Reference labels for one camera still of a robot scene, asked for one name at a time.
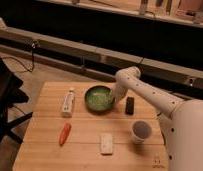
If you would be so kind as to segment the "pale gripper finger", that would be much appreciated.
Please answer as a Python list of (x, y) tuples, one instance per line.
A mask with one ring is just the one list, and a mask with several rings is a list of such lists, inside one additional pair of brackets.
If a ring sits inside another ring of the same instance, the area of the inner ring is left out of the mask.
[(109, 104), (114, 104), (115, 103), (115, 96), (112, 93), (109, 93), (108, 95), (108, 102)]

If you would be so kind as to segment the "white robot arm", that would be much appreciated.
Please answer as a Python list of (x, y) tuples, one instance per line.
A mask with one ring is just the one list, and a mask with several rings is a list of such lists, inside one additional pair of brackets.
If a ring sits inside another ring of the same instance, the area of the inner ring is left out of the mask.
[(115, 103), (128, 90), (158, 111), (158, 122), (168, 156), (168, 171), (203, 171), (203, 100), (184, 100), (140, 80), (137, 67), (115, 74), (111, 95)]

